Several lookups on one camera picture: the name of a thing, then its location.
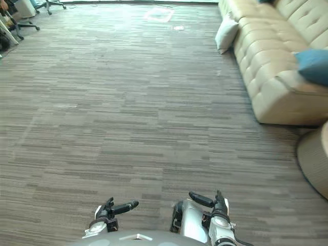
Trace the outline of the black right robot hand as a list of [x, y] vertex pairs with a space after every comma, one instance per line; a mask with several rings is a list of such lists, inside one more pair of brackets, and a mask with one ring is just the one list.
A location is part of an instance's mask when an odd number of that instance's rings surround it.
[[225, 202], [225, 198], [222, 195], [220, 190], [217, 190], [215, 199], [212, 200], [208, 197], [205, 197], [203, 195], [197, 194], [193, 191], [189, 192], [189, 197], [196, 203], [212, 208], [212, 217], [218, 216], [225, 218], [226, 220], [230, 220], [229, 218], [229, 212], [228, 212], [228, 207]]

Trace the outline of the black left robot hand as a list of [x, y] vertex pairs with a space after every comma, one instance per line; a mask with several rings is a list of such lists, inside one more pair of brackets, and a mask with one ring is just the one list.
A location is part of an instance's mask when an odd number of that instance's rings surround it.
[[111, 197], [103, 205], [98, 206], [94, 213], [94, 219], [113, 219], [116, 215], [129, 212], [139, 205], [138, 200], [133, 200], [124, 204], [115, 205], [114, 198]]

